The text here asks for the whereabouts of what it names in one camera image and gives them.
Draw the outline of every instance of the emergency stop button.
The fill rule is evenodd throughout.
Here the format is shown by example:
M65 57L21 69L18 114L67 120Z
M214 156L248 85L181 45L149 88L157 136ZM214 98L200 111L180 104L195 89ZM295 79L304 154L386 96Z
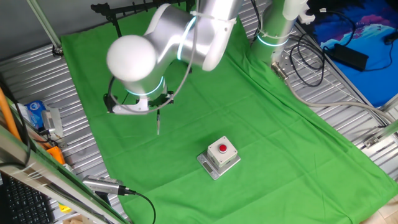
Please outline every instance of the emergency stop button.
M225 153L226 152L226 145L224 145L224 144L220 145L218 150L220 151L220 153Z

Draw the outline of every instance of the keyboard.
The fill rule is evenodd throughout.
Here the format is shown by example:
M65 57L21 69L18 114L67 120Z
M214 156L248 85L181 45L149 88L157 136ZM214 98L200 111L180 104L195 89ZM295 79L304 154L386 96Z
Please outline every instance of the keyboard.
M53 222L47 196L8 175L2 173L1 177L3 185L0 194L4 199L2 207L10 224Z

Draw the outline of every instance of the orange pipe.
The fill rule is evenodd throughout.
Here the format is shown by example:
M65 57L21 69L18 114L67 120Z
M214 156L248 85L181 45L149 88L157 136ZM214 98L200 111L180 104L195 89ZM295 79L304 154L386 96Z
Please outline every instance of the orange pipe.
M12 117L11 109L10 106L8 105L7 98L2 92L1 88L0 88L0 108L2 110L4 118L6 119L8 130L11 132L12 135L15 136L15 138L18 138L20 141L22 141L21 137L19 136L17 126L15 125L14 118Z

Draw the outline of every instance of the green cloth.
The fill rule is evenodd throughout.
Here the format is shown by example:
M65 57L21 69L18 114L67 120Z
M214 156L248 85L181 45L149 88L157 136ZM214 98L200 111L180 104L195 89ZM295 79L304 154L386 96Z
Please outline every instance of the green cloth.
M153 13L121 19L123 35L142 35ZM240 22L220 64L212 72L193 67L162 109L160 136L156 113L106 112L106 53L116 38L106 24L62 37L63 51L110 176L153 201L156 223L359 223L398 194L387 174L252 56ZM185 69L171 64L169 90ZM119 82L113 93L126 95ZM213 180L197 155L222 136L241 161ZM119 199L132 221L152 223L145 200Z

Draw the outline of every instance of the red button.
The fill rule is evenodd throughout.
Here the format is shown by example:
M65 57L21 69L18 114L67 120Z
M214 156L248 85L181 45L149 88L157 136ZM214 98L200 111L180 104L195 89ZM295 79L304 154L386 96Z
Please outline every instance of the red button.
M226 145L220 145L219 149L220 149L220 152L225 152L226 151Z

